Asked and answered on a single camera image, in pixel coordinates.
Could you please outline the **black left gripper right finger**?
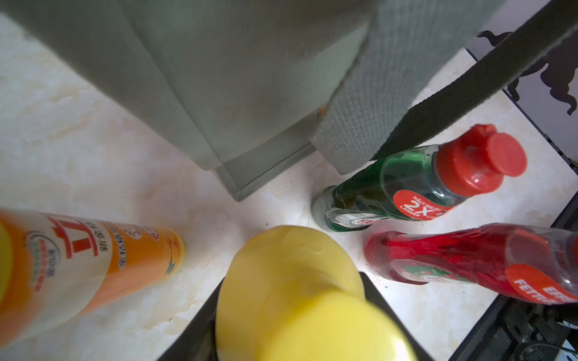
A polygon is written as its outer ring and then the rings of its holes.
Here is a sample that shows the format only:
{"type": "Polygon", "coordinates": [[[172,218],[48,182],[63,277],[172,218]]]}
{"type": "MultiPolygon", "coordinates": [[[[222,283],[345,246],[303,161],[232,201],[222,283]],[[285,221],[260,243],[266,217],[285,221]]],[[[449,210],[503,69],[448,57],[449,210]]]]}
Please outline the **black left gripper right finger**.
{"type": "Polygon", "coordinates": [[[409,342],[409,344],[411,345],[412,349],[415,352],[415,355],[417,357],[417,360],[419,361],[433,361],[434,359],[429,355],[429,353],[413,338],[413,336],[410,334],[410,332],[408,331],[408,329],[403,325],[403,323],[401,322],[400,318],[394,313],[394,310],[391,308],[391,306],[385,301],[384,297],[382,296],[382,294],[379,292],[379,290],[377,289],[377,287],[374,285],[374,283],[370,280],[370,278],[367,276],[366,273],[364,272],[359,272],[359,275],[361,276],[361,280],[363,282],[364,285],[364,292],[365,292],[365,298],[367,301],[371,302],[373,305],[375,305],[377,308],[379,308],[381,311],[385,312],[385,314],[388,315],[388,317],[397,324],[398,328],[401,330],[401,332],[405,335],[407,341],[409,342]]]}

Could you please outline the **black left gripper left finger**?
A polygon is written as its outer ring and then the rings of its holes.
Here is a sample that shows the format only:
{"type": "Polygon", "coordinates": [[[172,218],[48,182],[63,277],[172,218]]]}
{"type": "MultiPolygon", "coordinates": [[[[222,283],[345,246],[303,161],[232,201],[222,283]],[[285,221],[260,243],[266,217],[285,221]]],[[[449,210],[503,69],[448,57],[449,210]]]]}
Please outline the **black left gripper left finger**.
{"type": "Polygon", "coordinates": [[[215,323],[218,296],[223,281],[215,288],[176,341],[158,358],[165,361],[218,361],[215,323]]]}

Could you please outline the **grey-green shopping bag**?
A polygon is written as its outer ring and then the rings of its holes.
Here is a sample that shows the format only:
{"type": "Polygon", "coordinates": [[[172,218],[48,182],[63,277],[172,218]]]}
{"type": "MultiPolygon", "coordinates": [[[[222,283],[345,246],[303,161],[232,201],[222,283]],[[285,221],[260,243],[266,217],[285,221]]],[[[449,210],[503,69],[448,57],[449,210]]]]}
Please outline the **grey-green shopping bag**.
{"type": "Polygon", "coordinates": [[[422,144],[577,28],[551,1],[418,94],[500,1],[3,1],[1,12],[241,200],[314,147],[341,174],[422,144]]]}

